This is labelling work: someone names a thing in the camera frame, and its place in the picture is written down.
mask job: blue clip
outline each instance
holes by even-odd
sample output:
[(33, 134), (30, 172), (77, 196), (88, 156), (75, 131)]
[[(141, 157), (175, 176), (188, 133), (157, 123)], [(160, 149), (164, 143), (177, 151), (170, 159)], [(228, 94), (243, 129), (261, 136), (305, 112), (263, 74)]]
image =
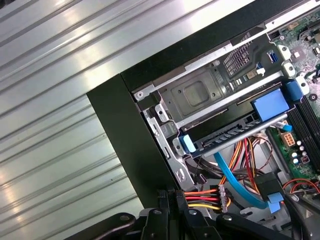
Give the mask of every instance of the blue clip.
[(268, 195), (269, 201), (267, 201), (270, 212), (273, 214), (281, 209), (280, 202), (284, 200), (280, 192), (272, 193)]
[(196, 147), (192, 142), (189, 135), (180, 136), (179, 140), (183, 146), (183, 149), (186, 153), (194, 153), (196, 151)]

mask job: yellow wire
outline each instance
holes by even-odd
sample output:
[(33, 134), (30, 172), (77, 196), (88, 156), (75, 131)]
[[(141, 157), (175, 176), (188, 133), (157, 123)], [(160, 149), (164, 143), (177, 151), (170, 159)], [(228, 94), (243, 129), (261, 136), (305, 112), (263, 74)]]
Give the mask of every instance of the yellow wire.
[(220, 207), (210, 206), (210, 205), (206, 205), (206, 204), (189, 204), (188, 206), (191, 208), (202, 207), (202, 208), (208, 208), (208, 209), (213, 209), (213, 210), (220, 210)]
[(254, 148), (253, 148), (252, 142), (250, 141), (249, 138), (248, 138), (248, 142), (249, 142), (249, 147), (250, 147), (250, 151), (251, 151), (252, 174), (255, 177), (256, 173), (255, 173), (255, 163), (254, 163)]
[(229, 207), (229, 206), (230, 206), (230, 204), (231, 204), (231, 199), (230, 199), (230, 198), (228, 198), (228, 203), (226, 204), (226, 206), (227, 206), (227, 207)]
[[(235, 151), (234, 151), (233, 156), (232, 156), (232, 158), (231, 158), (231, 161), (230, 161), (230, 163), (229, 163), (229, 168), (232, 167), (232, 165), (235, 163), (235, 161), (236, 161), (236, 159), (237, 159), (237, 156), (238, 156), (239, 151), (240, 151), (241, 143), (242, 143), (242, 142), (239, 141), (239, 142), (237, 143), (237, 145), (236, 145)], [(221, 179), (221, 181), (219, 182), (219, 185), (224, 184), (225, 182), (226, 182), (226, 176), (223, 176), (222, 179)]]

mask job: ribbed metal panel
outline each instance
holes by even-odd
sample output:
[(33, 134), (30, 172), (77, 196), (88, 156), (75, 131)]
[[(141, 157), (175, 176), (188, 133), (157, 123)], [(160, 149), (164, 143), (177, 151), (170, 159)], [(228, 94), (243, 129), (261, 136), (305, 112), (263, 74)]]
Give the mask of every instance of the ribbed metal panel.
[(16, 0), (0, 10), (0, 237), (143, 208), (86, 93), (253, 0)]

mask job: metal bracket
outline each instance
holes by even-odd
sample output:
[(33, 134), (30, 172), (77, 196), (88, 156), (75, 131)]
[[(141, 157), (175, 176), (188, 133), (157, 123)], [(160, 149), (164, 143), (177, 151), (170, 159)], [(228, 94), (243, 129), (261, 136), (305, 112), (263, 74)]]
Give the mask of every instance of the metal bracket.
[(156, 105), (154, 107), (154, 110), (156, 111), (156, 114), (159, 116), (159, 119), (161, 120), (161, 122), (166, 123), (170, 120), (165, 108), (162, 106), (161, 103)]
[(159, 147), (161, 148), (171, 170), (174, 173), (175, 178), (179, 182), (180, 187), (185, 191), (192, 189), (194, 187), (194, 181), (192, 180), (189, 174), (188, 168), (185, 165), (182, 157), (175, 155), (175, 153), (171, 149), (164, 133), (161, 130), (161, 127), (157, 122), (157, 119), (155, 117), (150, 118), (148, 116), (148, 113), (145, 111), (144, 111), (144, 115), (146, 117), (147, 123), (152, 129), (152, 132), (154, 134), (154, 137)]

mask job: black wire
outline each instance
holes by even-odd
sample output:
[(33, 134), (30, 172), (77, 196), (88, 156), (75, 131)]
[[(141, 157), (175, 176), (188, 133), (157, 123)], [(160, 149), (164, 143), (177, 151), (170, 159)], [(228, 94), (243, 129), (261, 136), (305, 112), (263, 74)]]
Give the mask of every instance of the black wire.
[(196, 167), (192, 166), (187, 161), (185, 161), (185, 165), (188, 168), (189, 172), (193, 173), (194, 175), (195, 174), (202, 174), (206, 179), (220, 179), (220, 176), (213, 175), (203, 169), (199, 169), (199, 168), (197, 169)]
[(286, 193), (284, 196), (284, 203), (291, 218), (292, 238), (299, 240), (311, 240), (311, 235), (305, 219), (299, 212), (298, 205), (288, 193)]

